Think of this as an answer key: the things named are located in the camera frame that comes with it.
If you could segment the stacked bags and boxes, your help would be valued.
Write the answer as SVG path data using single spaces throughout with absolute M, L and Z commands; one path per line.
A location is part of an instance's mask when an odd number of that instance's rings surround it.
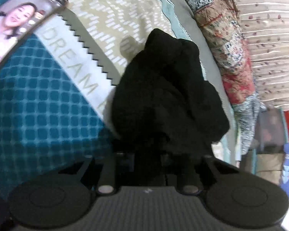
M 241 134 L 240 168 L 280 186 L 289 197 L 289 112 L 260 110 Z

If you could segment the patterned bedsheet teal cream grey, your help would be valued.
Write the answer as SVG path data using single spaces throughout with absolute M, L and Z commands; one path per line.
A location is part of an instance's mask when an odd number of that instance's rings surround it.
M 233 109 L 207 42 L 184 0 L 69 0 L 0 70 L 0 196 L 32 177 L 109 148 L 106 98 L 149 33 L 194 41 L 230 130 L 218 156 L 234 163 Z

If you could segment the black pants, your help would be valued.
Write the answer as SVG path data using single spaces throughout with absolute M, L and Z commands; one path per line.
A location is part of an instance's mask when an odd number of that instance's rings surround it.
M 185 177 L 230 128 L 217 90 L 202 76 L 198 46 L 160 29 L 126 67 L 111 121 L 122 151 L 134 156 L 132 186 L 164 185 L 166 157 L 170 172 Z

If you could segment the smartphone with lit screen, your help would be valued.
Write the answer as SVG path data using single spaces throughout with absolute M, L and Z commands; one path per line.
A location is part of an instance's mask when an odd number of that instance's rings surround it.
M 67 4 L 68 0 L 7 0 L 0 5 L 0 66 L 25 38 Z

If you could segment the beige leaf pattern curtain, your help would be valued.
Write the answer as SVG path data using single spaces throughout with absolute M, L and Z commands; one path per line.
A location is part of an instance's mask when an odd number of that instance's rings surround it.
M 289 110 L 289 0 L 235 0 L 260 100 Z

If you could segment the red floral patchwork quilt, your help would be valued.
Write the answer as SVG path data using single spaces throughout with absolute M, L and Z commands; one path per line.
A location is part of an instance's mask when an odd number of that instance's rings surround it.
M 251 57 L 234 0 L 185 0 L 220 70 L 222 83 L 241 131 L 241 154 L 255 135 L 260 100 Z

